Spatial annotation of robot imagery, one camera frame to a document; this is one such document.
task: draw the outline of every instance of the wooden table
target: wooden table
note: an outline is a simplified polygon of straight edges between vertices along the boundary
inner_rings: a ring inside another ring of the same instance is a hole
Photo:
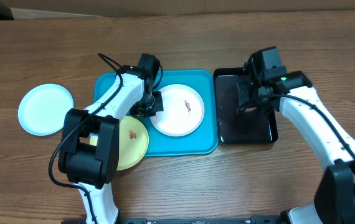
[[[47,175],[60,133],[40,138],[19,125],[17,109],[31,88],[61,84],[84,108],[96,79],[110,72],[97,52],[132,65],[146,52],[166,70],[212,73],[273,45],[289,71],[307,74],[355,139],[355,11],[0,21],[0,223],[85,216],[77,190],[58,187]],[[248,217],[312,202],[320,165],[287,119],[277,114],[277,123],[280,137],[272,146],[145,159],[113,181],[122,217]]]

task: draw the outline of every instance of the black cable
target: black cable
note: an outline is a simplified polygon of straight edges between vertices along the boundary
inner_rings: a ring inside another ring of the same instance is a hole
[[[338,140],[340,141],[340,143],[344,146],[344,148],[348,151],[348,153],[352,156],[352,158],[355,160],[355,153],[352,151],[352,149],[349,147],[349,144],[347,144],[345,142],[345,140],[342,138],[342,136],[340,135],[340,133],[338,132],[338,130],[335,128],[335,126],[332,124],[332,122],[328,119],[328,117],[314,104],[296,97],[296,96],[291,96],[291,95],[284,95],[284,94],[271,94],[271,95],[263,95],[263,96],[259,96],[257,99],[261,100],[264,98],[281,98],[281,97],[285,97],[285,98],[290,98],[296,101],[299,101],[303,104],[308,105],[311,109],[315,110],[317,113],[320,114],[320,116],[326,121],[326,123],[328,124],[328,126],[331,128],[331,130],[333,131],[333,133],[336,135],[336,137],[338,138]],[[241,105],[239,106],[239,108],[237,108],[237,111],[240,111],[240,108],[243,108],[245,105]]]
[[[52,180],[52,182],[58,186],[61,187],[68,187],[68,188],[73,188],[73,189],[79,189],[83,192],[85,192],[85,196],[88,198],[88,204],[89,204],[89,210],[90,210],[90,215],[92,216],[92,221],[94,221],[95,224],[97,223],[97,219],[95,216],[95,212],[93,211],[93,204],[92,204],[92,200],[89,197],[90,192],[82,186],[79,185],[74,185],[74,184],[65,184],[65,183],[61,183],[58,180],[56,180],[53,176],[53,163],[54,160],[57,156],[57,154],[60,152],[60,148],[61,146],[63,146],[63,144],[71,137],[71,135],[76,132],[78,129],[80,129],[92,116],[94,116],[95,114],[97,114],[99,111],[101,111],[102,109],[104,109],[104,107],[116,96],[116,94],[121,90],[122,86],[123,86],[123,80],[122,80],[122,76],[121,74],[118,73],[118,70],[108,61],[105,60],[111,60],[112,62],[114,62],[116,65],[118,65],[119,67],[121,67],[121,65],[119,63],[116,63],[114,60],[110,59],[109,57],[98,53],[98,55],[100,56],[100,58],[102,58],[111,68],[114,69],[114,71],[116,72],[116,75],[118,75],[118,77],[120,78],[120,84],[118,85],[118,88],[115,90],[115,92],[104,102],[102,103],[95,111],[93,111],[92,113],[90,113],[85,119],[83,119],[81,122],[79,122],[79,124],[73,128],[73,130],[64,138],[63,141],[61,141],[61,143],[56,147],[55,151],[52,154],[52,157],[50,158],[49,161],[49,177]]]
[[[155,86],[153,87],[153,90],[155,90],[159,86],[159,84],[161,84],[161,80],[163,79],[164,69],[162,65],[159,65],[159,67],[161,68],[161,77],[159,78],[157,84],[155,84]]]

